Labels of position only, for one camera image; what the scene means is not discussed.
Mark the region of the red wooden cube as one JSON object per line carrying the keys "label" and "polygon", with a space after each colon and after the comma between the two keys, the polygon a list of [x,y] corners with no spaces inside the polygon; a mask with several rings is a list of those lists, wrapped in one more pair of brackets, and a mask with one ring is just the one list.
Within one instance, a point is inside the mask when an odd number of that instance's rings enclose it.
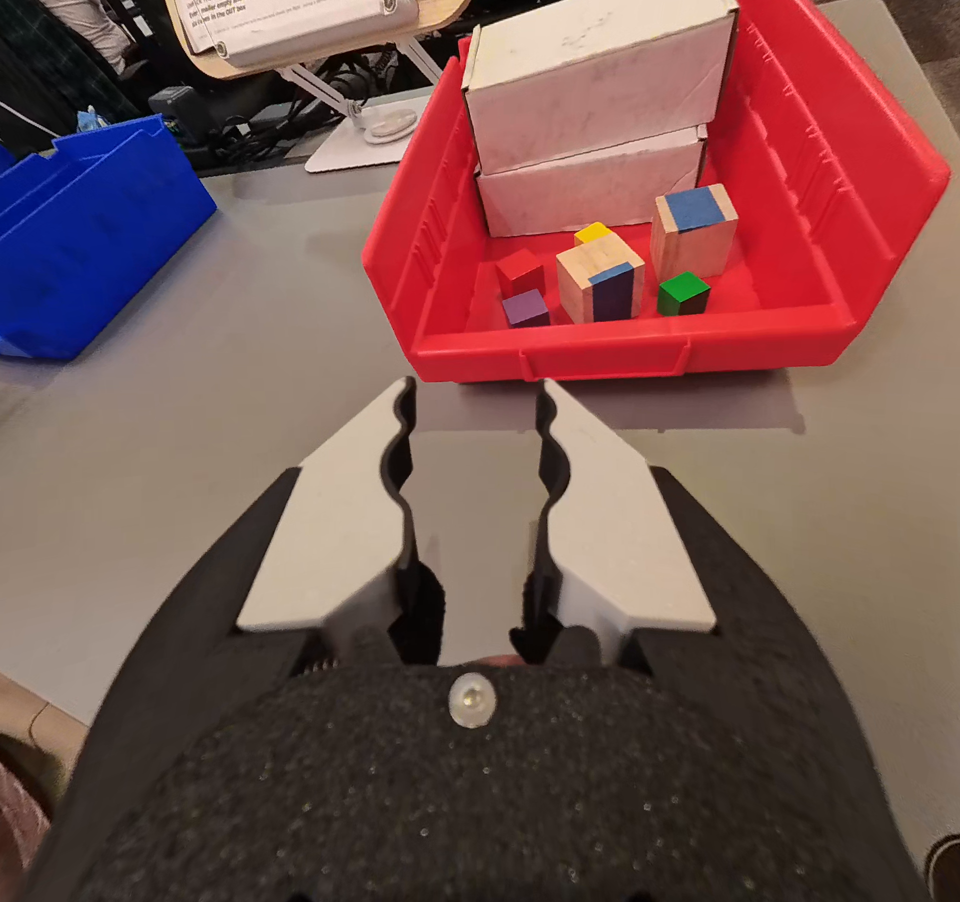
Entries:
{"label": "red wooden cube", "polygon": [[494,264],[498,288],[503,299],[531,291],[546,295],[546,278],[543,265],[528,248],[520,248]]}

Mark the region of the blue plastic bin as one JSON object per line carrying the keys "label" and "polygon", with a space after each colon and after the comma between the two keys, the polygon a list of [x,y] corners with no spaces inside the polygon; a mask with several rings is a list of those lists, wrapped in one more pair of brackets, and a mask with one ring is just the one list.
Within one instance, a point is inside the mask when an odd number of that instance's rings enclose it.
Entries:
{"label": "blue plastic bin", "polygon": [[75,359],[214,215],[178,143],[155,114],[2,173],[2,357]]}

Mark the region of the grey desk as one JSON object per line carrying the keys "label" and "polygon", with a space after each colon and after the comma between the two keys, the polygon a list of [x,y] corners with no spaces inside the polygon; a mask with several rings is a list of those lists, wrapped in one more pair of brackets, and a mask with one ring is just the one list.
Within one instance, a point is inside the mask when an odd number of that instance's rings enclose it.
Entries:
{"label": "grey desk", "polygon": [[[958,137],[880,0],[822,9],[953,171],[825,368],[569,385],[763,568],[846,688],[907,847],[958,832]],[[186,571],[410,367],[361,249],[392,167],[205,182],[92,351],[2,363],[2,678],[91,723]]]}

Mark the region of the green wooden cube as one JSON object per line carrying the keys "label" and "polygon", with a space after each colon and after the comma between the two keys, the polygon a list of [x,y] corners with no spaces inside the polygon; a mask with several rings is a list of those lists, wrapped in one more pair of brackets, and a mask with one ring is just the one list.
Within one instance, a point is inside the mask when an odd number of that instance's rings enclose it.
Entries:
{"label": "green wooden cube", "polygon": [[709,304],[712,286],[694,272],[681,272],[658,286],[656,311],[663,317],[701,315]]}

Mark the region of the purple wooden cube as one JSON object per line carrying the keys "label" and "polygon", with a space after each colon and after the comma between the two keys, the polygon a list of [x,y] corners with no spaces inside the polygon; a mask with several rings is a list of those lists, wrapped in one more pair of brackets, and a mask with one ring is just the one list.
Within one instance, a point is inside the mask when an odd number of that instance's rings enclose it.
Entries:
{"label": "purple wooden cube", "polygon": [[505,297],[502,309],[511,329],[536,328],[551,325],[545,298],[538,289]]}

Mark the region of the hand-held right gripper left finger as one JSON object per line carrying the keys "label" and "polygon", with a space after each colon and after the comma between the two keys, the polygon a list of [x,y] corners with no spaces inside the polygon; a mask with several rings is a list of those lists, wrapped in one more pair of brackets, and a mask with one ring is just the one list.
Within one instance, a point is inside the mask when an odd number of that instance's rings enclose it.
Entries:
{"label": "hand-held right gripper left finger", "polygon": [[317,631],[343,658],[372,627],[403,662],[438,662],[445,593],[420,559],[402,494],[416,388],[412,377],[391,383],[298,465],[236,619],[241,631]]}

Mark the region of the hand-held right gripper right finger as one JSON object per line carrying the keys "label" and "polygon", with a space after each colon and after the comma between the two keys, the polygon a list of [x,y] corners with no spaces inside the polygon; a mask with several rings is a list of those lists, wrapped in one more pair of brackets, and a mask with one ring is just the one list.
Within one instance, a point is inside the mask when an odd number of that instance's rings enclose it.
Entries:
{"label": "hand-held right gripper right finger", "polygon": [[637,630],[713,632],[715,611],[642,453],[559,382],[537,388],[546,500],[515,651],[541,664],[562,631],[581,627],[611,664]]}

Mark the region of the wooden block with blue tape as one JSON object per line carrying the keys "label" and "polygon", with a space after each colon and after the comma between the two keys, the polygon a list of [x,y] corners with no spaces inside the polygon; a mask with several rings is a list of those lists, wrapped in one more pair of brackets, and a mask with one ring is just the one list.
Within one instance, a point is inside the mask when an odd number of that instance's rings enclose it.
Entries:
{"label": "wooden block with blue tape", "polygon": [[739,217],[723,183],[659,196],[654,206],[651,254],[659,282],[685,272],[709,280],[726,270]]}
{"label": "wooden block with blue tape", "polygon": [[633,320],[641,314],[645,261],[608,233],[558,253],[558,297],[574,323]]}

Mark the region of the red plastic bin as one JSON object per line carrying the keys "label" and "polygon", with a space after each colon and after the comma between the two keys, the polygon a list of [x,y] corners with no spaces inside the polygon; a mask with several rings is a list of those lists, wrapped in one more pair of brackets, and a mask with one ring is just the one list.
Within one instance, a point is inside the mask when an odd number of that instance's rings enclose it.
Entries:
{"label": "red plastic bin", "polygon": [[[739,222],[705,312],[571,323],[556,254],[570,233],[490,237],[461,80],[447,62],[362,251],[403,354],[426,382],[594,380],[826,366],[870,319],[948,188],[945,159],[810,0],[738,0],[727,88],[708,125],[707,182]],[[495,262],[544,269],[551,325],[511,329]]]}

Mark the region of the white cardboard mailer box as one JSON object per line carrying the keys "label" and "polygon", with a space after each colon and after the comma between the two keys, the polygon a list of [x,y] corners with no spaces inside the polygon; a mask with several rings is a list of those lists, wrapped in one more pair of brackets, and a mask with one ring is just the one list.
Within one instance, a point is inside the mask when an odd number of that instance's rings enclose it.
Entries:
{"label": "white cardboard mailer box", "polygon": [[485,175],[697,128],[738,0],[561,0],[475,28],[462,93]]}
{"label": "white cardboard mailer box", "polygon": [[492,237],[648,224],[656,199],[694,188],[708,125],[677,129],[496,174],[475,173]]}

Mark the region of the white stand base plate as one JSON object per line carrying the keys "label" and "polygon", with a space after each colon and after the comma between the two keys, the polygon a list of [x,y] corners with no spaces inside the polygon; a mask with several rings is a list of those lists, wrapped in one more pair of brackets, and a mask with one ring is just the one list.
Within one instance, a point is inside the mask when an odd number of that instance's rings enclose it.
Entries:
{"label": "white stand base plate", "polygon": [[414,37],[287,60],[274,69],[303,97],[289,125],[322,122],[306,156],[313,175],[399,163],[441,77]]}

